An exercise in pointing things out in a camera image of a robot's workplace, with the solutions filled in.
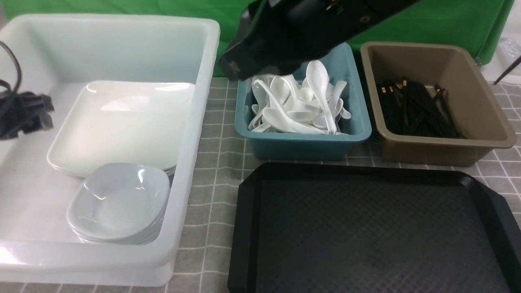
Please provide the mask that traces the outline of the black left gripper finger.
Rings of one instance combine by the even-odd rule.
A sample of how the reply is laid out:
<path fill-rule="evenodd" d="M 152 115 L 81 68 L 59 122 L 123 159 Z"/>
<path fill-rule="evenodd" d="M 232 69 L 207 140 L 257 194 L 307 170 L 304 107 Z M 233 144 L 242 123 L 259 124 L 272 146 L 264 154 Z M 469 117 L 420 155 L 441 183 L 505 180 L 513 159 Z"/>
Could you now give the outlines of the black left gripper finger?
<path fill-rule="evenodd" d="M 46 94 L 22 92 L 15 95 L 6 112 L 1 113 L 1 140 L 11 140 L 38 131 L 54 128 L 50 112 L 54 111 L 52 98 Z"/>

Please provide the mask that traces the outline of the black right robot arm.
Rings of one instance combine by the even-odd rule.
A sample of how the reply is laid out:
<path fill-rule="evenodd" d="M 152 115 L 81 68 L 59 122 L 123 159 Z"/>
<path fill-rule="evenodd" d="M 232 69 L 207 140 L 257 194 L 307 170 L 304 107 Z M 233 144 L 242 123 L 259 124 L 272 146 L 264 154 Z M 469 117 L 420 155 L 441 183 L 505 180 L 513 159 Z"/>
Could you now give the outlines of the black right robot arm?
<path fill-rule="evenodd" d="M 289 75 L 304 62 L 402 12 L 414 0 L 255 0 L 242 11 L 234 39 L 219 58 L 224 75 Z"/>

